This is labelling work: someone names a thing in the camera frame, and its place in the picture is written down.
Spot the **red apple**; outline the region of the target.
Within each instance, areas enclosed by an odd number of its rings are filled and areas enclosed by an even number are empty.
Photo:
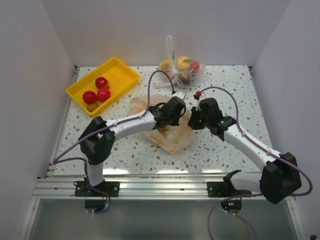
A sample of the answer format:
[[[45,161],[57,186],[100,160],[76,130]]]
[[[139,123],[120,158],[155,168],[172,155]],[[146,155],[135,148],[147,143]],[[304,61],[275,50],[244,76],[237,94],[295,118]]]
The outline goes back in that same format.
[[[96,94],[96,97],[99,101],[105,102],[111,97],[111,92],[108,88],[100,88]]]

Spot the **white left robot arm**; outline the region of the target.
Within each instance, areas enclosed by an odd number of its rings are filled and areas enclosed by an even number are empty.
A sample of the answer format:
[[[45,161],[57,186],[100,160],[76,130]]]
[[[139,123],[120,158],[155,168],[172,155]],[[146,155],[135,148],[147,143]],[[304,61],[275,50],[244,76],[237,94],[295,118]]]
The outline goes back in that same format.
[[[114,143],[130,135],[178,126],[186,112],[184,101],[174,96],[145,111],[124,118],[106,121],[94,118],[79,138],[80,150],[86,157],[86,190],[92,196],[108,194],[103,175],[104,161],[110,156]]]

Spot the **small red fruit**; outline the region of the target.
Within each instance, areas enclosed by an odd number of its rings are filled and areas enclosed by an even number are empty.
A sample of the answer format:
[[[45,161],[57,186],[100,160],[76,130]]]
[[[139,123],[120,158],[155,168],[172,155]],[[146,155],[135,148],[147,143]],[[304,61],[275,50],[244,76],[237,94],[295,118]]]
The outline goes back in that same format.
[[[86,91],[83,93],[82,99],[86,104],[92,104],[97,100],[97,95],[94,91]]]

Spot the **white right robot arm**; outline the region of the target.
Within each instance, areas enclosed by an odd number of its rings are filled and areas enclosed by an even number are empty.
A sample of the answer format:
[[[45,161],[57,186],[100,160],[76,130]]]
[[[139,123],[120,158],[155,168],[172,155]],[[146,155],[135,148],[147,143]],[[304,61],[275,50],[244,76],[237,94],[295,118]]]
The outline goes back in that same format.
[[[259,172],[234,170],[214,186],[214,196],[232,197],[252,192],[262,194],[270,203],[277,204],[302,186],[297,160],[289,152],[282,154],[258,141],[249,133],[240,131],[236,120],[223,116],[218,102],[210,97],[197,97],[197,106],[191,109],[188,126],[192,130],[208,129],[249,158]]]

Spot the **orange banana print plastic bag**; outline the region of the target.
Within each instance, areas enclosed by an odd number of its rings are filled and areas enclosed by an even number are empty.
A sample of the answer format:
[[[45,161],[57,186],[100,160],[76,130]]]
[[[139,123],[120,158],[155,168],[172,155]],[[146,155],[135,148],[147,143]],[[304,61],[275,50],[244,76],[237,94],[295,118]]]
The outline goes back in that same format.
[[[147,107],[147,96],[134,97],[130,101],[128,115],[135,115],[144,111]],[[179,119],[178,126],[166,126],[161,129],[143,131],[140,134],[161,147],[170,154],[177,154],[186,148],[193,136],[193,130],[188,126],[191,112],[187,109]]]

